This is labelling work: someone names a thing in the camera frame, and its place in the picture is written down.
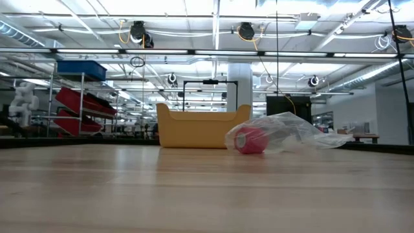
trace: cable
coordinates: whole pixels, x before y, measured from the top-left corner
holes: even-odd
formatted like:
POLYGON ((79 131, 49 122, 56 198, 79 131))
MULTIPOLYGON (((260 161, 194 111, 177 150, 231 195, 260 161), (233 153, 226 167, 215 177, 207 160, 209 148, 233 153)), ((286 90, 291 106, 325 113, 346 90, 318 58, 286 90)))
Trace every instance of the cable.
POLYGON ((405 37, 398 36, 398 35, 397 35, 397 38, 398 38, 398 39, 405 39, 405 40, 408 40, 408 41, 409 41, 409 43, 411 44, 411 46, 412 46, 412 47, 414 47, 414 43, 412 42, 412 41, 414 41, 414 38, 405 38, 405 37))
POLYGON ((138 68, 143 67, 145 65, 145 60, 140 58, 139 56, 135 56, 129 60, 129 63, 132 65, 132 67, 138 68))
MULTIPOLYGON (((121 31, 121 30, 122 30, 122 25, 123 25, 123 24, 124 24, 124 22, 123 22, 123 21, 121 21, 121 25, 120 25, 119 31, 121 31)), ((122 43, 124 43, 124 44, 128 44, 128 43, 129 43, 129 37, 131 37, 131 26, 129 26, 129 30, 128 30, 128 40, 127 40, 126 42, 122 39, 121 32, 119 32, 119 33, 118 33, 118 35, 119 35, 119 40, 120 40, 122 43)))

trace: column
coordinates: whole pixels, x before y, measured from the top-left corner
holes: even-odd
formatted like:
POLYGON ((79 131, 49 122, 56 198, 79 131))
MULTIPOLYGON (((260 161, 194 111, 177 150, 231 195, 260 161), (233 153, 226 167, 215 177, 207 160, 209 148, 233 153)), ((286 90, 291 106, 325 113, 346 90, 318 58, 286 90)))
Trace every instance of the column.
MULTIPOLYGON (((229 63, 227 67, 227 81, 239 82, 239 96, 237 104, 253 103, 253 71, 251 63, 229 63)), ((233 83, 227 84, 227 111, 235 111, 236 86, 233 83)))

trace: white wall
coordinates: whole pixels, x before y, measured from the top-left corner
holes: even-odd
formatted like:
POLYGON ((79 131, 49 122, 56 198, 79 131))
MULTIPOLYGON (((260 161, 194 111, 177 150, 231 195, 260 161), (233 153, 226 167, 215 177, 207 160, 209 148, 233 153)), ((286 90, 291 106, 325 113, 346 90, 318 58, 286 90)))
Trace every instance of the white wall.
POLYGON ((375 84, 366 87, 363 90, 353 90, 354 95, 332 96, 327 99, 327 104, 316 105, 313 114, 333 111, 335 131, 351 122, 369 122, 370 133, 378 133, 375 84))
MULTIPOLYGON (((378 119, 378 143, 408 145, 408 121, 406 100, 402 84, 398 83, 389 87, 376 83, 376 108, 378 119)), ((414 80, 407 82, 408 98, 414 102, 414 80)))
MULTIPOLYGON (((370 132, 380 136, 379 144, 408 145, 406 100, 402 84, 383 87, 383 83, 401 79, 400 74, 352 90, 352 96, 333 96, 325 105, 317 105, 312 113, 333 111, 335 130, 350 122, 369 122, 370 132)), ((407 82, 408 97, 414 102, 414 80, 407 82)))

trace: ceiling light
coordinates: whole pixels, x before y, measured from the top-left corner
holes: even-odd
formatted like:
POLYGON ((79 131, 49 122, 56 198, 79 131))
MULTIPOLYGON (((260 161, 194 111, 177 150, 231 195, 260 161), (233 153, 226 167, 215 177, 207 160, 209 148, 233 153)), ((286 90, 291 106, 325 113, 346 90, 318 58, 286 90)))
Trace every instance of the ceiling light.
POLYGON ((196 54, 200 55, 240 55, 240 56, 256 56, 254 51, 220 51, 220 50, 196 50, 196 54))
POLYGON ((187 50, 128 49, 128 54, 187 54, 187 50))
POLYGON ((119 91, 119 95, 120 95, 122 98, 125 98, 125 99, 127 99, 127 100, 130 100, 130 99, 131 99, 131 96, 130 96, 128 93, 124 92, 124 91, 119 91))
POLYGON ((265 56, 309 56, 326 57, 326 52, 265 52, 265 56))
POLYGON ((395 58, 396 54, 380 54, 380 53, 336 53, 334 57, 346 57, 346 58, 395 58))
POLYGON ((58 49, 59 53, 78 53, 78 54, 117 54, 118 49, 58 49))
POLYGON ((49 83, 43 80, 24 79, 23 81, 31 82, 31 83, 38 84, 38 85, 49 86, 49 83))
POLYGON ((31 53, 44 53, 44 52, 50 52, 50 49, 0 48, 0 52, 31 52, 31 53))

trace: floor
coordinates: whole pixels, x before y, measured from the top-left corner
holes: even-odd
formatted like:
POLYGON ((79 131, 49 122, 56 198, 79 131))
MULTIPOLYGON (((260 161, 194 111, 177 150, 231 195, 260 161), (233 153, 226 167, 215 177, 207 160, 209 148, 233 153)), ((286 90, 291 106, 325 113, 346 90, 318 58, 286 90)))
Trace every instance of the floor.
POLYGON ((0 232, 414 232, 414 156, 0 150, 0 232))

